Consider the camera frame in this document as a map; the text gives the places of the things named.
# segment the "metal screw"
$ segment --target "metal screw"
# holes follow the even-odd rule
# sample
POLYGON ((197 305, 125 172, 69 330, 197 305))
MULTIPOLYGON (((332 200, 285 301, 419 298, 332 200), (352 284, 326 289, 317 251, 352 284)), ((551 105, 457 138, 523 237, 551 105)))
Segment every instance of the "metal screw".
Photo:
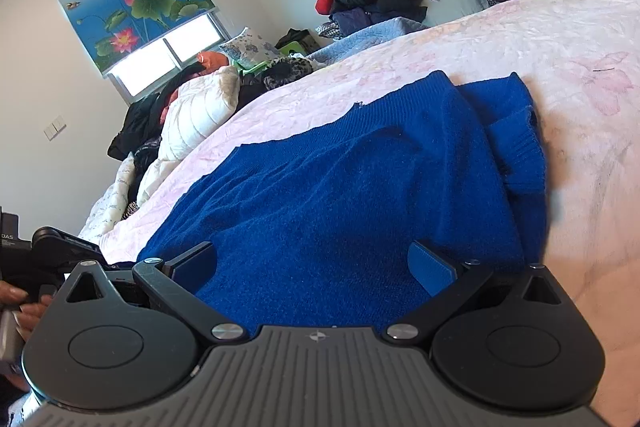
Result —
POLYGON ((418 328, 411 324, 394 324, 386 328, 386 334, 397 341, 404 341, 417 337, 418 328))
POLYGON ((234 341, 242 337, 242 326, 233 323, 218 324, 211 330, 211 334, 220 341, 234 341))

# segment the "pink floral bedsheet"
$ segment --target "pink floral bedsheet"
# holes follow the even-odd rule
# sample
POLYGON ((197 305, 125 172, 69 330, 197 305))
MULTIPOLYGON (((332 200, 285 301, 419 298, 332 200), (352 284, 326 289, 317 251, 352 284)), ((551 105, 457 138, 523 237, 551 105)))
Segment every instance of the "pink floral bedsheet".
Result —
POLYGON ((272 90, 205 140, 100 248, 110 262, 135 260, 175 201, 234 147, 337 120, 434 70, 455 84, 516 71, 529 87, 549 163, 545 263, 605 347, 594 407, 631 426, 640 419, 640 0, 513 0, 272 90))

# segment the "window frame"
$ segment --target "window frame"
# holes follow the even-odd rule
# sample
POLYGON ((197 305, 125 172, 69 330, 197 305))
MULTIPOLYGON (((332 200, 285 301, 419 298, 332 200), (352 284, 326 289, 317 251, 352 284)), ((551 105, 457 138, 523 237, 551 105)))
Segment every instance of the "window frame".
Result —
MULTIPOLYGON (((220 34, 220 40, 218 42, 216 42, 215 44, 212 44, 209 47, 204 48, 203 50, 200 50, 198 53, 203 52, 203 51, 215 50, 215 49, 217 49, 219 47, 220 44, 222 44, 224 42, 227 42, 231 38, 229 36, 229 33, 226 31, 225 27, 222 25, 222 22, 220 22, 220 19, 216 15, 216 13, 219 12, 219 11, 220 10, 217 7, 215 7, 213 9, 209 10, 208 12, 204 13, 203 15, 199 15, 199 17, 206 16, 206 17, 209 18, 209 21, 213 24, 213 26, 216 29, 216 31, 220 34)), ((191 21, 193 21, 195 19, 196 18, 191 18, 188 21, 184 22, 183 24, 181 24, 179 26, 176 26, 175 28, 172 28, 171 31, 174 31, 174 30, 176 30, 178 28, 181 28, 185 24, 188 24, 189 22, 191 22, 191 21)), ((167 47, 167 49, 169 50, 170 55, 172 56, 172 60, 173 60, 173 62, 175 64, 175 68, 173 68, 171 71, 168 71, 163 76, 161 76, 160 78, 158 78, 157 80, 155 80, 154 82, 152 82, 151 84, 146 86, 145 89, 141 90, 136 95, 132 95, 129 92, 129 89, 127 89, 127 87, 124 85, 123 81, 121 81, 119 79, 119 77, 117 77, 115 74, 111 73, 111 70, 113 70, 113 68, 116 66, 116 64, 114 64, 111 68, 109 68, 109 70, 104 72, 102 77, 103 78, 108 78, 111 81, 111 83, 116 88, 116 90, 118 91, 120 96, 127 103, 127 105, 131 105, 132 103, 137 102, 138 100, 142 100, 143 98, 145 98, 150 93, 155 92, 156 90, 160 89, 162 86, 164 86, 165 83, 167 83, 169 80, 171 80, 176 74, 180 73, 180 71, 184 71, 184 69, 187 66, 191 66, 194 62, 196 62, 196 57, 198 56, 198 53, 194 54, 192 57, 188 58, 187 60, 180 60, 180 58, 178 57, 178 55, 176 54, 174 49, 171 47, 171 44, 169 44, 169 42, 166 40, 165 37, 166 37, 166 34, 158 37, 157 39, 154 39, 151 42, 148 42, 144 46, 136 49, 134 51, 134 53, 136 51, 138 51, 138 50, 146 48, 148 45, 153 44, 154 42, 162 40, 162 41, 164 41, 164 45, 167 47)))

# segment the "blue knit fabric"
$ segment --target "blue knit fabric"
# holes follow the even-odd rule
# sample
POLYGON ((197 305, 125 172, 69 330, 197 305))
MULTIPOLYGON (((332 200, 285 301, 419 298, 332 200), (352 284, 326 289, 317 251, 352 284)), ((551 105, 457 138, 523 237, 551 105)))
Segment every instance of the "blue knit fabric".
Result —
POLYGON ((538 261, 544 192, 519 77, 454 87, 436 71, 334 123, 236 148, 139 260, 212 242, 218 269, 197 296, 251 331, 381 328, 428 298, 407 268, 414 239, 500 269, 538 261))

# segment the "floral pillow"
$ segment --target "floral pillow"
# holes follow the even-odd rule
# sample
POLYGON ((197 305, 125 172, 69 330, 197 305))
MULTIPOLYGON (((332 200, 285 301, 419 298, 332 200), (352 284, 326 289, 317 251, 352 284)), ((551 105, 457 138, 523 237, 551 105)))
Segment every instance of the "floral pillow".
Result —
POLYGON ((240 64, 245 70, 250 70, 262 62, 281 56, 272 44, 265 41, 251 28, 245 28, 237 37, 220 44, 220 51, 240 64))

